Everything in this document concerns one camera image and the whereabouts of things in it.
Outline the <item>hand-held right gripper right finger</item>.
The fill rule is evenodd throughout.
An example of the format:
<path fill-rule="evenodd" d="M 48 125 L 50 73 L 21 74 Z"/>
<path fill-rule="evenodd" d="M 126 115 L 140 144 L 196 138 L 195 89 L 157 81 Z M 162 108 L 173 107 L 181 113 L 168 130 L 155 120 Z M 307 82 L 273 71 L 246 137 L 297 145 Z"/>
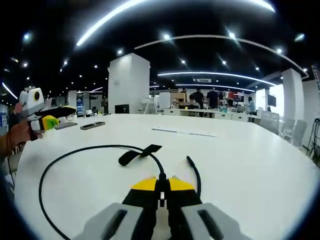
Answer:
<path fill-rule="evenodd" d="M 168 223 L 175 240 L 246 240 L 239 223 L 211 203 L 202 203 L 194 186 L 168 179 Z"/>

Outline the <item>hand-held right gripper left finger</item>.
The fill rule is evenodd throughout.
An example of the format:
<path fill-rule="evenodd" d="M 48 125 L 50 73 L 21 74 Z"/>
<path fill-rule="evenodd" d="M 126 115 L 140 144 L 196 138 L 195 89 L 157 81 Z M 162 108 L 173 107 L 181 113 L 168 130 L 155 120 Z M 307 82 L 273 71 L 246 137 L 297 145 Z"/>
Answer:
<path fill-rule="evenodd" d="M 157 178 L 132 186 L 122 203 L 114 202 L 92 216 L 75 240 L 135 240 L 139 232 L 150 239 L 156 224 Z"/>

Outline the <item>person's left hand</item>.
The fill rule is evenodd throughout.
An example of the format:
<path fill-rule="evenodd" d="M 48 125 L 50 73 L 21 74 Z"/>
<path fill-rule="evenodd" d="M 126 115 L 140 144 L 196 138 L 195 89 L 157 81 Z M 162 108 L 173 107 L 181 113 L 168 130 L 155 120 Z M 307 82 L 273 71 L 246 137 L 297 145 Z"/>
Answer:
<path fill-rule="evenodd" d="M 43 137 L 42 133 L 35 133 L 32 128 L 29 126 L 27 119 L 20 120 L 20 114 L 22 113 L 23 106 L 18 102 L 12 113 L 9 115 L 9 124 L 8 124 L 8 145 L 11 148 L 15 148 L 21 143 L 31 141 L 31 134 L 35 134 L 37 139 Z"/>

